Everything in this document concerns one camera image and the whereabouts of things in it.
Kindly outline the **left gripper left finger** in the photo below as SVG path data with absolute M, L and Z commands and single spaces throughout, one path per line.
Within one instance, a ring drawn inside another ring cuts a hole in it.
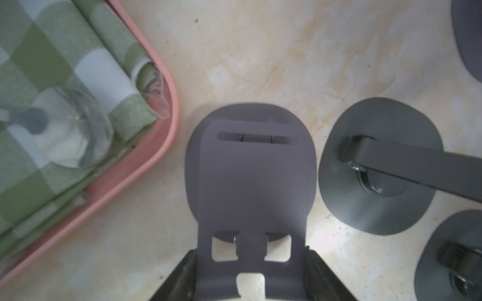
M 197 250 L 190 250 L 149 301 L 193 301 L 197 283 Z

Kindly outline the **green checkered cloth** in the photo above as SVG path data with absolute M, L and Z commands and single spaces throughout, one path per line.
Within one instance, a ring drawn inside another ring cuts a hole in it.
M 17 256 L 170 115 L 164 78 L 105 1 L 1 2 L 1 256 Z

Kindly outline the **pink tray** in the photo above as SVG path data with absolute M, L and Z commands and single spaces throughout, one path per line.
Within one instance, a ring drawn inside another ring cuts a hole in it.
M 119 1 L 2 1 L 1 116 L 52 86 L 98 100 L 114 128 L 107 159 L 55 164 L 18 125 L 1 126 L 1 286 L 85 223 L 173 144 L 173 78 Z

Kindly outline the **white handled spoon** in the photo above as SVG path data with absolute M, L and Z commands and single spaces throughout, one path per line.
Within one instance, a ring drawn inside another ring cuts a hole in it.
M 1 122 L 41 166 L 92 167 L 105 159 L 114 140 L 114 129 L 97 101 L 61 86 L 42 91 L 25 110 L 1 109 Z

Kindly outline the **purple phone stand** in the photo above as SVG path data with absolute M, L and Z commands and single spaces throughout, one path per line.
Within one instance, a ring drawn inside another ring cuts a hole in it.
M 481 82 L 481 0 L 452 1 L 451 20 L 459 56 Z
M 267 298 L 307 299 L 316 151 L 293 113 L 251 103 L 208 114 L 188 142 L 185 183 L 198 222 L 196 300 L 238 297 L 241 273 L 261 273 Z

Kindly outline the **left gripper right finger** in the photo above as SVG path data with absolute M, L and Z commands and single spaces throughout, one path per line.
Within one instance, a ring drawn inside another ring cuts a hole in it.
M 317 252 L 305 247 L 304 287 L 308 300 L 357 301 Z

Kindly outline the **dark green phone stand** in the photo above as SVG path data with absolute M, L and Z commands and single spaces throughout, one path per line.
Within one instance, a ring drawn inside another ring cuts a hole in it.
M 417 300 L 481 300 L 481 211 L 461 211 L 442 222 L 421 255 Z
M 326 141 L 318 179 L 333 216 L 380 236 L 417 223 L 436 191 L 481 201 L 481 159 L 446 152 L 429 117 L 384 97 L 342 113 Z

